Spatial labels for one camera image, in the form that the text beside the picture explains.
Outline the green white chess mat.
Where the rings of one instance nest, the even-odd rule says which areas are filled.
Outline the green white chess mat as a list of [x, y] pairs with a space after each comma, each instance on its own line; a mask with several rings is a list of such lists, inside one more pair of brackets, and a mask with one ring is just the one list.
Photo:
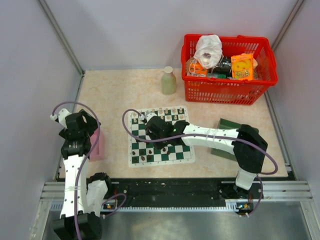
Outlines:
[[[142, 108], [140, 114], [155, 113], [161, 119], [170, 124], [177, 121], [189, 121], [188, 109], [185, 105]], [[139, 119], [139, 115], [130, 111], [128, 113], [127, 128], [135, 136], [141, 139], [149, 139], [146, 135], [145, 124]], [[131, 168], [160, 166], [170, 164], [189, 164], [196, 161], [194, 147], [183, 145], [167, 145], [157, 149], [154, 143], [140, 142], [128, 136], [128, 165]]]

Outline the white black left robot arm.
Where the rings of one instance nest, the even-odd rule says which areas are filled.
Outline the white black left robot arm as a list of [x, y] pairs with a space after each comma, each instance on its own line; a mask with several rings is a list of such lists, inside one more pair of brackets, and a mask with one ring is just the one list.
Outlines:
[[61, 240], [99, 240], [101, 207], [114, 191], [106, 173], [87, 178], [91, 136], [99, 125], [83, 109], [71, 113], [63, 108], [51, 119], [63, 126], [59, 135], [64, 139], [61, 155], [65, 172], [62, 210], [59, 219], [53, 221], [53, 230]]

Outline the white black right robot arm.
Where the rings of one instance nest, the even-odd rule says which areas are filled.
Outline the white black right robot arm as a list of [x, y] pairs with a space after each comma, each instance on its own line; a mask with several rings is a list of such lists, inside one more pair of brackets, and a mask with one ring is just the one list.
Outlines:
[[233, 192], [245, 198], [252, 191], [252, 184], [262, 172], [268, 143], [250, 125], [239, 128], [206, 128], [179, 120], [175, 124], [166, 122], [154, 113], [143, 121], [146, 135], [157, 149], [171, 146], [201, 146], [227, 152], [235, 157], [239, 171]]

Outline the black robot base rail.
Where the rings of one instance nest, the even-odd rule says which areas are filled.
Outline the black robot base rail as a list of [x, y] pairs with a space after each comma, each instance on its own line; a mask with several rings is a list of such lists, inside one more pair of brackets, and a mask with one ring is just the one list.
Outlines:
[[228, 200], [253, 203], [263, 195], [260, 182], [250, 190], [235, 185], [234, 178], [111, 178], [104, 198], [115, 194], [126, 208], [203, 209], [225, 207]]

